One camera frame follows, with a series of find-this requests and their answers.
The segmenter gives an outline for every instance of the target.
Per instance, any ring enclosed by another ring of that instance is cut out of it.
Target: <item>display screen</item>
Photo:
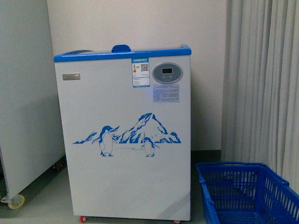
[[[172,74],[172,68],[162,69],[162,74]]]

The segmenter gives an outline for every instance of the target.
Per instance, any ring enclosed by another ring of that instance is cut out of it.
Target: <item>penguin decal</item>
[[[146,157],[154,157],[155,156],[155,148],[160,148],[159,146],[155,145],[149,137],[145,137],[142,139],[141,149],[144,148]]]
[[[110,126],[105,126],[102,128],[100,136],[97,139],[93,140],[92,144],[96,141],[99,142],[101,156],[113,156],[111,154],[113,149],[113,142],[117,143],[117,139],[115,138],[113,132],[117,131],[118,128],[119,126],[114,129]]]

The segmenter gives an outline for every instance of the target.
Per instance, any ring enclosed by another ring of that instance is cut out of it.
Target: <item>iceberg graphic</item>
[[[145,137],[154,143],[181,143],[178,135],[169,134],[153,113],[142,115],[134,127],[121,135],[119,143],[141,143]]]

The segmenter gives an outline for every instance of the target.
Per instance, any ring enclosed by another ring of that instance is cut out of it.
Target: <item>shopping basket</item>
[[[207,224],[299,224],[299,195],[262,163],[197,163]]]

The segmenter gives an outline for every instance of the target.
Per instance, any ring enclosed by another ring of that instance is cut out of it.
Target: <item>white curtain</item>
[[[229,0],[223,161],[263,162],[299,193],[299,0]]]

